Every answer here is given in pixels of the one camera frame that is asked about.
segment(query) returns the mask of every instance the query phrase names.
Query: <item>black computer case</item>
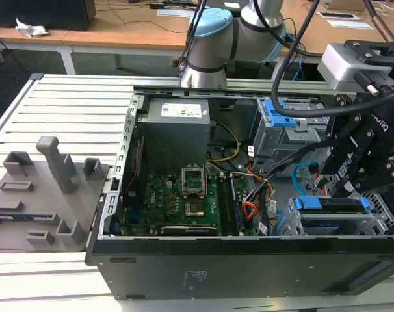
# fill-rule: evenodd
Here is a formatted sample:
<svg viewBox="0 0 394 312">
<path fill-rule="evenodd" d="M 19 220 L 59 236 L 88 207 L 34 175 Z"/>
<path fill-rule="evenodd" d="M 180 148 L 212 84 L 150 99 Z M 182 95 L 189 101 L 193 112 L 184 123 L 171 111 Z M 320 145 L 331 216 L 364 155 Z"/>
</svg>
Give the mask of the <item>black computer case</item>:
<svg viewBox="0 0 394 312">
<path fill-rule="evenodd" d="M 94 0 L 0 0 L 0 27 L 20 22 L 47 28 L 85 31 L 96 15 Z"/>
</svg>

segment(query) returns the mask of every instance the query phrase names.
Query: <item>wooden desk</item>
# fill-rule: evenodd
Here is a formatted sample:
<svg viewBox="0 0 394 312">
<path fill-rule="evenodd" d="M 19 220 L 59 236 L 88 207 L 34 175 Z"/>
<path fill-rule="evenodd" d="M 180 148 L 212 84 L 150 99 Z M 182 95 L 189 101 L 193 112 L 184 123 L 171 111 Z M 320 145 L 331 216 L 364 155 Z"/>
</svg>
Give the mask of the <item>wooden desk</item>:
<svg viewBox="0 0 394 312">
<path fill-rule="evenodd" d="M 106 1 L 96 0 L 96 3 L 106 3 Z M 108 10 L 109 7 L 106 5 L 96 5 L 96 18 L 88 31 L 69 31 L 64 36 L 63 44 L 179 51 L 185 47 L 185 33 L 189 27 L 189 18 L 158 16 L 157 10 L 151 10 L 141 3 L 138 6 L 127 6 L 128 10 L 118 10 L 125 6 L 110 7 L 114 10 Z M 147 21 L 152 21 L 171 31 Z"/>
<path fill-rule="evenodd" d="M 107 0 L 96 0 L 96 3 L 99 4 L 96 5 L 96 18 L 86 32 L 49 30 L 50 35 L 26 38 L 15 29 L 0 29 L 0 38 L 10 49 L 58 51 L 69 74 L 76 73 L 72 53 L 114 54 L 116 67 L 119 68 L 122 67 L 119 57 L 121 54 L 178 56 L 184 49 L 189 18 L 158 16 L 157 10 L 144 6 L 148 1 L 138 5 L 121 6 L 121 2 L 110 0 L 110 4 L 115 4 L 110 6 L 113 10 L 107 6 Z M 293 18 L 298 30 L 310 6 L 311 3 L 306 0 L 285 0 L 282 14 L 284 18 Z M 319 6 L 318 10 L 327 11 L 323 6 Z M 373 27 L 367 11 L 353 13 Z M 382 18 L 394 31 L 394 18 Z M 327 20 L 330 19 L 314 15 L 302 38 L 307 51 L 322 53 L 327 44 L 343 43 L 348 39 L 383 41 L 376 29 L 337 28 L 331 26 Z M 285 24 L 287 30 L 293 33 L 291 22 L 286 21 Z M 282 56 L 286 52 L 286 49 L 282 49 L 278 63 L 282 61 Z M 304 62 L 314 63 L 317 60 L 318 58 L 307 58 Z"/>
<path fill-rule="evenodd" d="M 390 7 L 394 8 L 394 3 L 389 4 Z M 281 9 L 283 18 L 292 18 L 295 21 L 297 31 L 301 28 L 301 24 L 304 22 L 308 10 L 311 7 L 311 3 L 306 0 L 285 0 Z M 317 11 L 333 12 L 333 10 L 327 10 L 322 5 L 317 7 Z M 343 13 L 351 13 L 357 15 L 364 23 L 370 25 L 373 29 L 353 29 L 353 28 L 340 28 L 333 27 L 330 25 L 328 20 L 340 20 L 339 18 L 323 18 L 318 14 L 315 14 L 311 19 L 306 32 L 304 33 L 301 42 L 305 45 L 306 50 L 309 52 L 323 53 L 326 46 L 330 43 L 344 43 L 346 40 L 357 39 L 365 41 L 379 41 L 383 42 L 384 39 L 376 30 L 372 24 L 371 17 L 368 11 L 362 12 L 357 11 L 338 11 Z M 382 19 L 394 32 L 394 18 L 381 15 Z M 287 31 L 294 33 L 293 25 L 291 21 L 285 21 Z"/>
</svg>

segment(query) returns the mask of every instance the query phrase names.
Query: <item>yellow wire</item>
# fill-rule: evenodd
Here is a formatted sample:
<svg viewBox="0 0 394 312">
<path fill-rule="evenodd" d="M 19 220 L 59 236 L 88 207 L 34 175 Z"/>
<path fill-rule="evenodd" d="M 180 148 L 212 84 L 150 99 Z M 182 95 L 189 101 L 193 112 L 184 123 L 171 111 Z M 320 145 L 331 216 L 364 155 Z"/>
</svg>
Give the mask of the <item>yellow wire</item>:
<svg viewBox="0 0 394 312">
<path fill-rule="evenodd" d="M 224 158 L 207 158 L 208 161 L 229 161 L 230 159 L 234 159 L 239 152 L 241 151 L 241 143 L 239 142 L 239 140 L 237 140 L 237 137 L 233 134 L 233 132 L 231 132 L 231 130 L 229 128 L 227 128 L 223 123 L 221 122 L 216 122 L 216 124 L 221 125 L 222 127 L 224 127 L 228 133 L 230 133 L 232 135 L 232 137 L 235 139 L 236 141 L 236 151 L 235 153 L 233 153 L 232 156 L 229 157 L 224 157 Z"/>
</svg>

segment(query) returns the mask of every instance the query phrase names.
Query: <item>label sticker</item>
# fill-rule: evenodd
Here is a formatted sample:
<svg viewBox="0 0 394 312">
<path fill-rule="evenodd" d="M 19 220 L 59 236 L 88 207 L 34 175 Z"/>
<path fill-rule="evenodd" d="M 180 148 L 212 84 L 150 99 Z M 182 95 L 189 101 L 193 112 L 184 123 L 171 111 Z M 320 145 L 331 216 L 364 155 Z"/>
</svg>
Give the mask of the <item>label sticker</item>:
<svg viewBox="0 0 394 312">
<path fill-rule="evenodd" d="M 268 234 L 268 228 L 262 222 L 259 223 L 259 230 L 265 235 Z"/>
<path fill-rule="evenodd" d="M 255 156 L 255 146 L 253 146 L 253 145 L 249 145 L 249 146 L 248 146 L 248 155 L 249 155 L 250 157 Z"/>
<path fill-rule="evenodd" d="M 225 2 L 224 6 L 226 8 L 240 8 L 239 4 L 236 2 Z"/>
<path fill-rule="evenodd" d="M 162 117 L 202 117 L 200 104 L 165 103 L 161 108 Z"/>
<path fill-rule="evenodd" d="M 373 29 L 368 24 L 358 21 L 327 21 L 327 22 L 333 27 Z"/>
<path fill-rule="evenodd" d="M 273 213 L 276 213 L 276 200 L 271 200 L 270 201 L 270 206 L 269 206 L 269 211 L 272 211 Z"/>
<path fill-rule="evenodd" d="M 13 216 L 0 216 L 0 220 L 13 220 Z"/>
</svg>

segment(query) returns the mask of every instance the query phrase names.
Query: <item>connector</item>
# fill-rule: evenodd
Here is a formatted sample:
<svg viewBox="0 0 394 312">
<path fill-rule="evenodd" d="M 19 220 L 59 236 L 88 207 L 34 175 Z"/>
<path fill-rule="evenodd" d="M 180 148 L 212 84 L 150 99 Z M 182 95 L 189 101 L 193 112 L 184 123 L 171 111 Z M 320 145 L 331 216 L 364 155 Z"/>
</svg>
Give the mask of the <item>connector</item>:
<svg viewBox="0 0 394 312">
<path fill-rule="evenodd" d="M 387 96 L 394 92 L 394 80 L 386 73 L 376 70 L 358 70 L 354 80 L 373 96 Z"/>
<path fill-rule="evenodd" d="M 317 162 L 312 162 L 308 165 L 308 171 L 310 172 L 310 174 L 319 173 L 319 164 Z"/>
</svg>

